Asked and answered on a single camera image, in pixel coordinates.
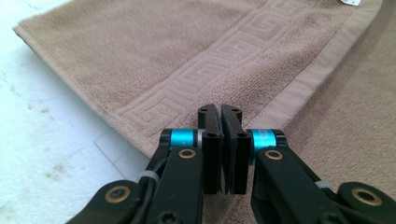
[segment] brown towel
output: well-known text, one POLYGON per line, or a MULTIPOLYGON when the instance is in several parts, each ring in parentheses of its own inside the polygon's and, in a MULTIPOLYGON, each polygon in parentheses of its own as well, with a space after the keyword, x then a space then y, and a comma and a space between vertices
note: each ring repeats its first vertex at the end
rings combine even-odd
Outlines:
MULTIPOLYGON (((375 17, 381 1, 72 1, 15 32, 147 156, 163 128, 229 104, 246 128, 292 121, 375 17)), ((207 196, 221 222, 236 200, 207 196)))

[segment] blue cylindrical part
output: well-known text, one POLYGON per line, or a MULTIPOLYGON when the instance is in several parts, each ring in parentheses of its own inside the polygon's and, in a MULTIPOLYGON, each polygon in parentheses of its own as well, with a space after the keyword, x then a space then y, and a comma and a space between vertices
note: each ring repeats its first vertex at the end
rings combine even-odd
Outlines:
POLYGON ((192 147, 194 145, 194 129, 173 129, 170 147, 192 147))
POLYGON ((253 161, 252 165, 256 163, 257 152, 264 147, 276 147, 276 137, 271 129, 252 129, 251 135, 253 138, 253 161))

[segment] white surface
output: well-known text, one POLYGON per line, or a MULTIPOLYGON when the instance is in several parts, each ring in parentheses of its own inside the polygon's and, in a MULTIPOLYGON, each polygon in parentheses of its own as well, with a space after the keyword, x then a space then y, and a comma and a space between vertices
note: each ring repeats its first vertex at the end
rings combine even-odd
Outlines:
POLYGON ((148 163, 12 31, 64 0, 0 0, 0 223, 65 223, 148 163))

